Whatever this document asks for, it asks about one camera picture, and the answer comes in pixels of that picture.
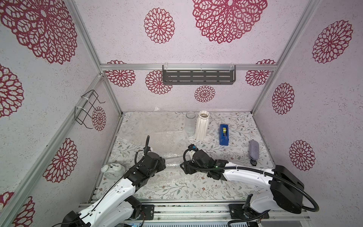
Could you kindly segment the clear bubble wrap sheet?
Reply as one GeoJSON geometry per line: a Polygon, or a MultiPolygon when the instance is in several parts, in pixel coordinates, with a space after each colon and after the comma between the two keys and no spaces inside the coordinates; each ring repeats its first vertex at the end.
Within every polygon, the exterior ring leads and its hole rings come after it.
{"type": "Polygon", "coordinates": [[[126,112],[116,135],[109,162],[122,164],[126,169],[143,156],[149,139],[152,151],[165,159],[166,169],[156,175],[155,183],[190,183],[193,176],[180,168],[182,155],[191,144],[186,129],[185,112],[126,112]]]}

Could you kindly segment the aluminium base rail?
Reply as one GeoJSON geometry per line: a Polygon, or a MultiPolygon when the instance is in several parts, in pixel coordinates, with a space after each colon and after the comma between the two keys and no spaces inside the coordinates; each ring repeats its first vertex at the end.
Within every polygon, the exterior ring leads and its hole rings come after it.
{"type": "MultiPolygon", "coordinates": [[[[228,205],[231,203],[244,203],[244,201],[153,201],[140,200],[143,205],[155,205],[154,219],[143,220],[151,223],[177,223],[177,222],[228,222],[231,220],[228,205]]],[[[80,204],[80,211],[93,203],[80,204]]],[[[141,223],[141,220],[127,219],[123,223],[141,223]]]]}

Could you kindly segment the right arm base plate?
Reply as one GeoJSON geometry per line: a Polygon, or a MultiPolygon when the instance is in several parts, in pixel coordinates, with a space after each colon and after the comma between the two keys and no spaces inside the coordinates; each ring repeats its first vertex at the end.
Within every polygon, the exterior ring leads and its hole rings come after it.
{"type": "Polygon", "coordinates": [[[260,213],[254,211],[251,208],[245,208],[244,203],[231,203],[228,205],[229,212],[231,219],[241,219],[241,220],[247,220],[247,219],[269,219],[269,214],[265,213],[263,216],[261,216],[260,213]]]}

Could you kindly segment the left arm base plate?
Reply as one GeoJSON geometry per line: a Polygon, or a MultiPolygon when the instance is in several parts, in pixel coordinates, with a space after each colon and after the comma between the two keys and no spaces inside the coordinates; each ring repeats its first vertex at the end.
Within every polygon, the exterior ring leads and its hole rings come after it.
{"type": "Polygon", "coordinates": [[[134,209],[132,218],[133,220],[153,220],[154,219],[155,205],[140,205],[134,209]]]}

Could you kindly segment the white alarm clock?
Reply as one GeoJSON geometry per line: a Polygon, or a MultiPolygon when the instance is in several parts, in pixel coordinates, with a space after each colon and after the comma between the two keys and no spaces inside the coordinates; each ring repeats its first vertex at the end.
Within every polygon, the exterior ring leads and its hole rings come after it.
{"type": "Polygon", "coordinates": [[[126,168],[120,163],[108,163],[102,166],[101,172],[108,180],[119,180],[126,173],[126,168]]]}

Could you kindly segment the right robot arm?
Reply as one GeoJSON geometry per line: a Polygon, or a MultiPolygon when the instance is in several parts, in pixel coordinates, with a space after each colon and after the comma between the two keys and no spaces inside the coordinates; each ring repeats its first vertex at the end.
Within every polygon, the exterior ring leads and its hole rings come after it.
{"type": "Polygon", "coordinates": [[[187,175],[201,172],[214,180],[241,182],[264,189],[262,193],[248,195],[228,225],[263,219],[278,208],[293,214],[320,210],[318,203],[304,191],[304,184],[284,166],[277,165],[273,169],[239,166],[227,160],[213,159],[193,144],[182,157],[180,167],[187,175]]]}

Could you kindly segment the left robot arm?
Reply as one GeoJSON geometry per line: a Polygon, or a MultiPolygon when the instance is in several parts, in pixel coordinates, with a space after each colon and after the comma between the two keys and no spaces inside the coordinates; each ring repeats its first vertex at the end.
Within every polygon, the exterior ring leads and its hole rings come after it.
{"type": "Polygon", "coordinates": [[[166,169],[165,159],[151,151],[147,136],[143,157],[132,166],[108,191],[89,207],[69,212],[60,227],[114,227],[129,218],[137,218],[141,202],[133,195],[156,173],[166,169]]]}

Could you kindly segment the blue tape dispenser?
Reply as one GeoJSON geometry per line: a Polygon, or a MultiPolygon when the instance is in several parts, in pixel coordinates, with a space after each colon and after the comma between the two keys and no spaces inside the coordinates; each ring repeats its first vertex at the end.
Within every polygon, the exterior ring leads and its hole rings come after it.
{"type": "Polygon", "coordinates": [[[227,124],[221,124],[219,127],[219,144],[222,146],[229,145],[229,127],[227,124]]]}

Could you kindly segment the grey slotted wall shelf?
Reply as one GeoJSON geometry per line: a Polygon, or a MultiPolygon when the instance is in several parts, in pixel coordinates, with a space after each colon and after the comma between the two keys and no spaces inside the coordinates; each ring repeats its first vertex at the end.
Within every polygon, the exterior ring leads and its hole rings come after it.
{"type": "Polygon", "coordinates": [[[162,66],[162,81],[165,85],[232,85],[236,81],[235,65],[227,70],[169,69],[162,66]]]}

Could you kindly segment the clear glass vase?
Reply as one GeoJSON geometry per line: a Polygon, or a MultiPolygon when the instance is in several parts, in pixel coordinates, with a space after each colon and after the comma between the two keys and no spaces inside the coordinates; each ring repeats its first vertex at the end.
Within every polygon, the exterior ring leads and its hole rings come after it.
{"type": "Polygon", "coordinates": [[[194,136],[196,128],[195,112],[187,112],[185,115],[185,131],[189,137],[194,136]]]}

